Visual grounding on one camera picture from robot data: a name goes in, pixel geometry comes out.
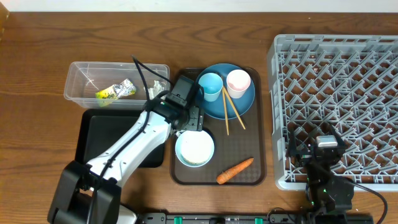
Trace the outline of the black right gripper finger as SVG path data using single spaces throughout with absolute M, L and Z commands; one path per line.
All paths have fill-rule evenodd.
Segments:
M 335 127 L 332 124 L 328 124 L 329 133 L 333 135 L 337 142 L 338 149 L 347 149 L 348 145 L 342 140 L 341 136 L 336 132 Z
M 297 150 L 297 143 L 296 143 L 296 135 L 295 131 L 293 128 L 289 129 L 289 142 L 287 146 L 287 152 L 286 156 L 287 157 L 297 157 L 298 156 L 298 150 Z

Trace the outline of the light blue rice bowl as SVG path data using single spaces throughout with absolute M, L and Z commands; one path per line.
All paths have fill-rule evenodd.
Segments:
M 201 167 L 207 164 L 214 152 L 214 140 L 206 131 L 185 131 L 175 143 L 178 160 L 188 167 Z

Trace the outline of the white paper napkin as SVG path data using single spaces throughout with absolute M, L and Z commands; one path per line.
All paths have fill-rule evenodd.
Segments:
M 149 94 L 149 99 L 154 99 L 159 93 L 165 91 L 165 84 L 158 80 L 154 80 L 153 87 L 150 87 L 148 90 L 144 88 L 146 92 Z

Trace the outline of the yellow green snack wrapper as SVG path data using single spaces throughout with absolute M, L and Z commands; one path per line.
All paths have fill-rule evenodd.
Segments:
M 136 87 L 130 79 L 125 79 L 120 84 L 114 84 L 104 90 L 95 93 L 100 107 L 107 106 L 113 101 L 123 98 L 125 96 L 134 95 Z

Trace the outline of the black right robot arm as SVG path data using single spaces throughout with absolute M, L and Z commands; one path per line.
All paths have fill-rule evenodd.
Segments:
M 313 208 L 301 218 L 302 223 L 347 223 L 346 211 L 352 209 L 354 187 L 345 177 L 331 172 L 348 148 L 332 125 L 325 135 L 310 144 L 299 144 L 294 130 L 289 131 L 287 156 L 307 175 L 306 194 Z

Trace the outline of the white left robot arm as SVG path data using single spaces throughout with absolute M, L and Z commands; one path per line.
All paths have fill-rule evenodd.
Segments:
M 200 131 L 204 110 L 171 94 L 146 103 L 136 123 L 109 149 L 86 164 L 71 161 L 60 176 L 49 223 L 137 223 L 121 204 L 121 190 L 131 174 L 176 132 Z

